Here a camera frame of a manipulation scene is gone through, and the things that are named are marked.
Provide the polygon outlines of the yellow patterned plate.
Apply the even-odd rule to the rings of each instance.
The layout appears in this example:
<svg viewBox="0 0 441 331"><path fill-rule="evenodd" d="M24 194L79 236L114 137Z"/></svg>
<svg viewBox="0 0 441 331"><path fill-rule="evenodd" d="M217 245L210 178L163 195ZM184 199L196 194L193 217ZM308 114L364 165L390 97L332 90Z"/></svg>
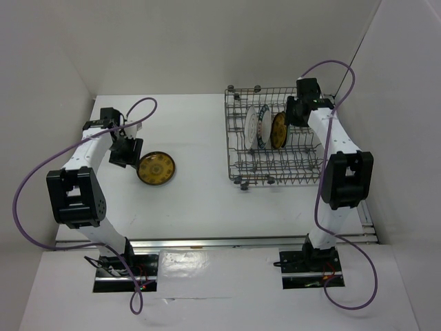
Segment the yellow patterned plate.
<svg viewBox="0 0 441 331"><path fill-rule="evenodd" d="M176 172L173 158L165 152L149 152L142 156L136 168L138 178L147 185L160 186L172 179Z"/></svg>
<svg viewBox="0 0 441 331"><path fill-rule="evenodd" d="M273 149L283 148L287 140L287 126L285 124L285 112L278 113L271 125L270 142Z"/></svg>

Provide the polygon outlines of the white plate blue rim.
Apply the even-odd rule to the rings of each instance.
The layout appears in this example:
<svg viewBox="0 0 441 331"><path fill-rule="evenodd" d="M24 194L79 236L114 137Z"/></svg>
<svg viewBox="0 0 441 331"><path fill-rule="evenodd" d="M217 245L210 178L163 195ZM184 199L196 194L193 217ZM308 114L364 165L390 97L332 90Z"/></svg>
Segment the white plate blue rim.
<svg viewBox="0 0 441 331"><path fill-rule="evenodd" d="M257 142L259 149L265 149L271 134L271 112L269 106L264 104L258 114Z"/></svg>

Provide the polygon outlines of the white plate with rings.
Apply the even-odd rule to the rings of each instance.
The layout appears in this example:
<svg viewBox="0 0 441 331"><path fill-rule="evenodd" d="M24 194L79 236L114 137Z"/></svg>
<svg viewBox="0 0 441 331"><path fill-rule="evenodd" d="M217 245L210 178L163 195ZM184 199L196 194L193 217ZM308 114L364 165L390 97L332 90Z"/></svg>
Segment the white plate with rings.
<svg viewBox="0 0 441 331"><path fill-rule="evenodd" d="M246 150L252 148L256 139L257 132L257 115L254 106L250 106L247 109L244 125L244 147Z"/></svg>

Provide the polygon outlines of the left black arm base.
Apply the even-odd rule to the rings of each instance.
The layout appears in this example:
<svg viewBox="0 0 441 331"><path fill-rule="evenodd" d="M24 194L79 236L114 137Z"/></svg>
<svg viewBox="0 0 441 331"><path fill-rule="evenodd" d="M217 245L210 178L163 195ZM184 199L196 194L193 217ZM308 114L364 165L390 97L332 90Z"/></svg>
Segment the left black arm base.
<svg viewBox="0 0 441 331"><path fill-rule="evenodd" d="M157 291L158 253L135 254L128 262L130 270L139 284L142 292ZM84 256L84 259L96 269L94 293L133 292L134 282L116 257L98 259Z"/></svg>

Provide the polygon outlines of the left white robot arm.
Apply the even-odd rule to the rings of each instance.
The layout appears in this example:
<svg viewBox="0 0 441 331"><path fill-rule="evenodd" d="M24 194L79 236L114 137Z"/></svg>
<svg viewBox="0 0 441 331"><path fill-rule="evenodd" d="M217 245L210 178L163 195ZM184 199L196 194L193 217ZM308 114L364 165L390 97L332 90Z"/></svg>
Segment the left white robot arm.
<svg viewBox="0 0 441 331"><path fill-rule="evenodd" d="M102 108L98 120L83 126L85 143L79 145L71 159L60 169L50 171L46 183L54 219L74 229L91 242L100 243L102 257L121 275L133 272L136 258L126 237L119 234L106 217L107 203L96 173L106 152L116 166L136 168L143 140L136 136L142 125L105 132L125 124L123 114L114 108Z"/></svg>

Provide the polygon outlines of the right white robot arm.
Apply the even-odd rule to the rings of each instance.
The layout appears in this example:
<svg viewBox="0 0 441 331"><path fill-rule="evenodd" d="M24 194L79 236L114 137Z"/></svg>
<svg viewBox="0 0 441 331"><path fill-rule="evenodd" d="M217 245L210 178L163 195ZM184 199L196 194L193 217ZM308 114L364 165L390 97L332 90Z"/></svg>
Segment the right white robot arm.
<svg viewBox="0 0 441 331"><path fill-rule="evenodd" d="M300 255L304 268L317 270L334 252L335 236L351 211L369 194L373 155L349 138L332 102L322 98L315 78L297 79L296 96L287 98L285 124L311 129L325 149L314 211L316 225Z"/></svg>

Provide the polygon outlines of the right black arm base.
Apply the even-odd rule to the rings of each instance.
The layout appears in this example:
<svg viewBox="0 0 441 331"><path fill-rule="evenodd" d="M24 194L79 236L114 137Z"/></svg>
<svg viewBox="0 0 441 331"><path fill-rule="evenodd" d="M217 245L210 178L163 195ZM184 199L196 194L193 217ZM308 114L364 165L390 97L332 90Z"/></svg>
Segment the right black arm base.
<svg viewBox="0 0 441 331"><path fill-rule="evenodd" d="M280 269L284 290L345 287L338 252L333 249L318 259L307 257L301 250L280 251L273 266Z"/></svg>

